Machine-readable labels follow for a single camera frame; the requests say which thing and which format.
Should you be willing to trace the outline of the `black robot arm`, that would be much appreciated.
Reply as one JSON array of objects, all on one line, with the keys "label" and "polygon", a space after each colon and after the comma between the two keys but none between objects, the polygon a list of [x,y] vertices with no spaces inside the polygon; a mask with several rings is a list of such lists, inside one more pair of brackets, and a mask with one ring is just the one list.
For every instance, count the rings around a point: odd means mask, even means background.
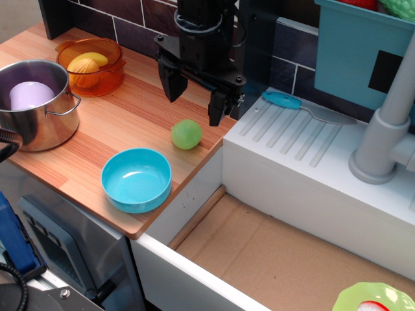
[{"label": "black robot arm", "polygon": [[179,35],[158,35],[158,71],[165,96],[174,102],[193,81],[210,93],[210,126],[218,126],[244,101],[246,83],[231,59],[244,45],[247,33],[233,41],[234,22],[243,21],[235,1],[179,1],[174,22]]}]

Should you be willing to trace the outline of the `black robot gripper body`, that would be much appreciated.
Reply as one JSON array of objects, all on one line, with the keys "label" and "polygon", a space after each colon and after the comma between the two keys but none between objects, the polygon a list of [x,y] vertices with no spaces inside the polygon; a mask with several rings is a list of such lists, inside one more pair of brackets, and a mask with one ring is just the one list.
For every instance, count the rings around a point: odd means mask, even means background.
[{"label": "black robot gripper body", "polygon": [[246,42],[246,27],[238,43],[233,41],[233,25],[220,24],[206,31],[179,28],[179,36],[157,35],[157,59],[166,58],[175,63],[182,76],[202,86],[211,93],[223,90],[236,94],[238,105],[244,101],[242,87],[246,78],[230,57],[232,49],[242,47]]}]

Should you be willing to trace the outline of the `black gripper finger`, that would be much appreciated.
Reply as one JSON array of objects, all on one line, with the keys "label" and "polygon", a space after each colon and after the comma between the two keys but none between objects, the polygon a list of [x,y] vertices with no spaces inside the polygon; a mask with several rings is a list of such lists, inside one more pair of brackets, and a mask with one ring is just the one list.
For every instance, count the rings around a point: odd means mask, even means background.
[{"label": "black gripper finger", "polygon": [[158,59],[158,72],[165,96],[174,102],[187,89],[188,80],[182,76],[180,68],[166,58]]},{"label": "black gripper finger", "polygon": [[209,125],[219,126],[226,116],[233,118],[238,99],[239,97],[234,93],[227,93],[223,90],[213,91],[208,105]]}]

